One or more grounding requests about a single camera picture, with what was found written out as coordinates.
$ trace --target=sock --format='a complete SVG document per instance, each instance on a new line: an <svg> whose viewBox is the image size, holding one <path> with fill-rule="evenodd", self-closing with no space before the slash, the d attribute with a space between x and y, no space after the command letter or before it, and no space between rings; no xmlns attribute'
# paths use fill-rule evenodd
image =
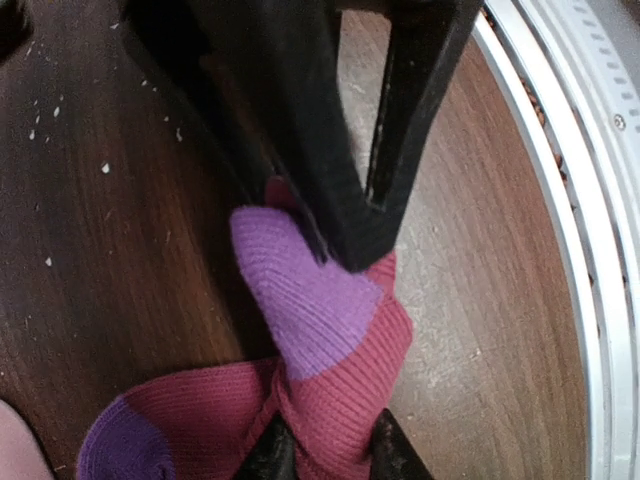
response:
<svg viewBox="0 0 640 480"><path fill-rule="evenodd" d="M0 480L53 480L37 440L9 405L0 401Z"/></svg>
<svg viewBox="0 0 640 480"><path fill-rule="evenodd" d="M79 480L230 479L273 414L301 479L369 478L369 440L411 342L393 296L395 257L367 274L317 265L291 218L232 218L241 272L280 359L181 372L118 397L89 432Z"/></svg>
<svg viewBox="0 0 640 480"><path fill-rule="evenodd" d="M270 208L232 217L233 243L284 364L248 446L279 410L297 441L300 478L369 478L368 446L411 343L393 296L395 256L367 275L318 265L292 219Z"/></svg>

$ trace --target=wooden surface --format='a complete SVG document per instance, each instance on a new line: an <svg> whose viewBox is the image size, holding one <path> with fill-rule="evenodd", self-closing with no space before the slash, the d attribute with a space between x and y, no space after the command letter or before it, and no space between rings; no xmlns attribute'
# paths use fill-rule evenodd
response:
<svg viewBox="0 0 640 480"><path fill-rule="evenodd" d="M33 3L35 43L0 69L0 397L70 479L86 430L119 392L272 346L230 260L226 174L143 85L111 28L115 2ZM373 16L345 21L343 93L363 145L385 28ZM436 477L584 478L564 273L473 45L430 136L398 254L416 335L393 408Z"/></svg>

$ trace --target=pink sock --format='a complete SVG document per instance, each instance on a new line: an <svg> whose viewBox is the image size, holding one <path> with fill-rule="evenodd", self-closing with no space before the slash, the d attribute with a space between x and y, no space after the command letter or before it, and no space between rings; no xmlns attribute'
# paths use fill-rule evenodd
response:
<svg viewBox="0 0 640 480"><path fill-rule="evenodd" d="M395 258L366 275L319 266L291 218L232 218L240 269L280 360L182 372L137 387L92 427L78 478L229 479L280 411L301 479L369 477L369 440L411 342Z"/></svg>
<svg viewBox="0 0 640 480"><path fill-rule="evenodd" d="M53 480L27 424L0 401L0 480Z"/></svg>

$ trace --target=black plastic claw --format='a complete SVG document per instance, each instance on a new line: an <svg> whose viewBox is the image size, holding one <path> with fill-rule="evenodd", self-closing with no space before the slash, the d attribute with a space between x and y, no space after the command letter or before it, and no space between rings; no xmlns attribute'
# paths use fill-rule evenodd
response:
<svg viewBox="0 0 640 480"><path fill-rule="evenodd" d="M293 435L276 414L245 459L234 480L297 480Z"/></svg>
<svg viewBox="0 0 640 480"><path fill-rule="evenodd" d="M433 480L391 412L385 409L371 438L371 480Z"/></svg>
<svg viewBox="0 0 640 480"><path fill-rule="evenodd" d="M284 175L318 257L329 253L360 271L393 248L426 137L481 5L129 0L124 11L134 57L157 83L168 78L166 90L200 120L248 198L261 202L266 177ZM347 8L381 12L392 25L365 191L337 86L339 12Z"/></svg>

